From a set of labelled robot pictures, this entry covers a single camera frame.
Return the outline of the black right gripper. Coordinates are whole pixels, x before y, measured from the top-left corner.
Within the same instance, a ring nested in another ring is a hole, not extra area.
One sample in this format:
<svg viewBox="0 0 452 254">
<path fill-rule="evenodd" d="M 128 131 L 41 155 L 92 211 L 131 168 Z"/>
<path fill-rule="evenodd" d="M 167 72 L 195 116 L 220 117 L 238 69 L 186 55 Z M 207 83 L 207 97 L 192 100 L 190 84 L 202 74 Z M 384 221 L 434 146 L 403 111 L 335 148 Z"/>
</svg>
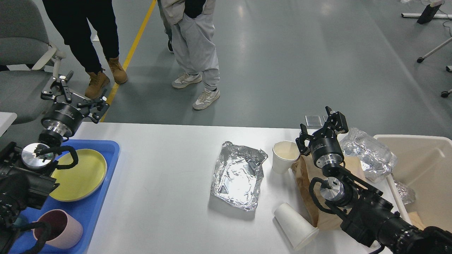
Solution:
<svg viewBox="0 0 452 254">
<path fill-rule="evenodd" d="M 300 124 L 299 137 L 296 138 L 296 145 L 300 155 L 308 156 L 311 153 L 313 163 L 316 167 L 322 168 L 327 164 L 341 164 L 344 162 L 344 155 L 341 150 L 338 135 L 349 132 L 349 127 L 344 114 L 340 111 L 333 111 L 326 106 L 327 120 L 321 127 L 318 137 L 310 135 L 307 126 Z"/>
</svg>

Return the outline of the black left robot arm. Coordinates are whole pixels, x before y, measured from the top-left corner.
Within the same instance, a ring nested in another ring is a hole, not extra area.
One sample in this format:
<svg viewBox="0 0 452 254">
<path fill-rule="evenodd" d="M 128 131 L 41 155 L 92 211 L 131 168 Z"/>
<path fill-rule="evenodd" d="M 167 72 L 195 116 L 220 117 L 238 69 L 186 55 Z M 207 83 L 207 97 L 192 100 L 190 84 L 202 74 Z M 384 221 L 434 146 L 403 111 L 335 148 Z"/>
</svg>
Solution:
<svg viewBox="0 0 452 254">
<path fill-rule="evenodd" d="M 31 230 L 36 244 L 26 254 L 39 253 L 45 244 L 60 249 L 73 247 L 81 235 L 64 240 L 57 233 L 68 232 L 70 223 L 37 222 L 19 224 L 27 208 L 41 209 L 51 196 L 58 201 L 76 201 L 92 194 L 103 182 L 107 163 L 79 163 L 81 150 L 64 144 L 75 135 L 85 118 L 98 123 L 109 108 L 104 94 L 95 98 L 82 96 L 67 86 L 66 77 L 52 77 L 42 90 L 41 98 L 52 105 L 41 120 L 43 130 L 36 143 L 19 147 L 9 143 L 1 151 L 1 253 L 7 254 L 21 233 Z"/>
</svg>

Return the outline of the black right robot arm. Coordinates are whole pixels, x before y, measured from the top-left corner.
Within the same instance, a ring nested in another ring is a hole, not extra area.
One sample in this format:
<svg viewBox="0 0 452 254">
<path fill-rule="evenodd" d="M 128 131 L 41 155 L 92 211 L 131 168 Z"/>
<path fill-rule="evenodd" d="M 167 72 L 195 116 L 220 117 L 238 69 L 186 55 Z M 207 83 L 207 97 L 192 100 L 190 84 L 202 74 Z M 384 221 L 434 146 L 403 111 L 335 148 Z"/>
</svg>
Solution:
<svg viewBox="0 0 452 254">
<path fill-rule="evenodd" d="M 345 168 L 344 155 L 337 136 L 347 133 L 344 114 L 326 106 L 328 114 L 323 127 L 312 135 L 304 124 L 296 145 L 304 156 L 312 155 L 313 164 L 323 178 L 313 177 L 309 194 L 321 211 L 337 215 L 340 228 L 358 243 L 370 247 L 380 244 L 375 254 L 388 248 L 394 254 L 450 254 L 451 233 L 436 226 L 420 230 L 406 222 L 383 192 L 359 179 Z"/>
</svg>

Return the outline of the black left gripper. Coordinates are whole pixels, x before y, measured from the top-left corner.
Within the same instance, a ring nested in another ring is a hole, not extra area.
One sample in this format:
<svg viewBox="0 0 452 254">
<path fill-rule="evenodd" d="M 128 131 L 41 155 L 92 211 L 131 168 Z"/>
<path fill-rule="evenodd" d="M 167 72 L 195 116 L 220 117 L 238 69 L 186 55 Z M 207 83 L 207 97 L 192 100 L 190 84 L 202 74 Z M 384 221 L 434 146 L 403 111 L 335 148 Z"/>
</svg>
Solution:
<svg viewBox="0 0 452 254">
<path fill-rule="evenodd" d="M 51 100 L 54 103 L 41 120 L 44 128 L 41 134 L 72 137 L 85 118 L 97 124 L 108 111 L 110 104 L 107 103 L 105 97 L 107 89 L 103 89 L 97 98 L 82 99 L 77 102 L 77 108 L 69 105 L 74 100 L 67 82 L 73 74 L 74 71 L 69 71 L 65 76 L 50 77 L 42 89 L 41 99 Z"/>
</svg>

